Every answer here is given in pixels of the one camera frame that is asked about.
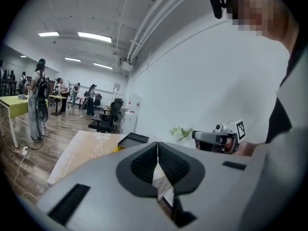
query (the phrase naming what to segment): office chair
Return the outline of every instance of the office chair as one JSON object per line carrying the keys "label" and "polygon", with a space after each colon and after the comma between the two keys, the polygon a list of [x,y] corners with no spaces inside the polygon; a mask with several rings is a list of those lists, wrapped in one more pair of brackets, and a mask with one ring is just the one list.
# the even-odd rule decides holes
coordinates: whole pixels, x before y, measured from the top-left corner
{"label": "office chair", "polygon": [[112,102],[110,105],[110,114],[100,114],[99,117],[93,117],[88,127],[96,129],[97,132],[105,133],[105,132],[115,132],[116,126],[115,122],[118,120],[118,114],[122,107],[123,102],[117,103]]}
{"label": "office chair", "polygon": [[95,97],[94,100],[94,109],[97,108],[99,110],[99,107],[101,105],[102,96],[99,94]]}

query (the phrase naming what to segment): ceiling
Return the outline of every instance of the ceiling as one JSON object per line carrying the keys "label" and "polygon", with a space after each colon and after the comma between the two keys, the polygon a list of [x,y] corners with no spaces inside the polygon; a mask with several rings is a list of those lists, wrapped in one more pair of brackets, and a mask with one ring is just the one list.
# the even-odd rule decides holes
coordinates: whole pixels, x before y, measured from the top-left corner
{"label": "ceiling", "polygon": [[[80,64],[92,67],[93,63],[104,64],[115,72],[127,74],[116,66],[115,52],[118,58],[127,56],[130,40],[154,1],[127,0],[124,9],[125,0],[29,0],[12,30],[61,63],[67,62],[64,57],[76,58],[82,61]],[[38,35],[48,31],[58,31],[60,37]],[[109,36],[112,43],[80,38],[78,31]]]}

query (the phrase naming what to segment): fluorescent light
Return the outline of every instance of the fluorescent light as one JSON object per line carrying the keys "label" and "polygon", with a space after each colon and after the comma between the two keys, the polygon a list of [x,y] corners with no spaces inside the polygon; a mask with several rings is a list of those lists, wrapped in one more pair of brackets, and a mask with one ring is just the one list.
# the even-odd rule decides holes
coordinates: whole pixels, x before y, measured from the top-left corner
{"label": "fluorescent light", "polygon": [[106,42],[111,43],[111,37],[106,37],[106,36],[92,34],[92,33],[81,33],[81,32],[78,32],[78,35],[80,37],[98,39],[98,40],[102,40],[102,41],[106,41]]}
{"label": "fluorescent light", "polygon": [[48,36],[59,36],[58,32],[50,32],[50,33],[39,33],[41,37],[48,37]]}
{"label": "fluorescent light", "polygon": [[105,67],[105,68],[109,68],[109,69],[112,69],[112,67],[108,67],[108,66],[105,66],[105,65],[101,65],[101,64],[96,64],[96,63],[93,63],[94,65],[96,66],[99,66],[99,67]]}
{"label": "fluorescent light", "polygon": [[70,61],[75,61],[75,62],[81,62],[80,60],[78,60],[78,59],[73,59],[73,58],[66,58],[66,57],[65,57],[65,59],[70,60]]}

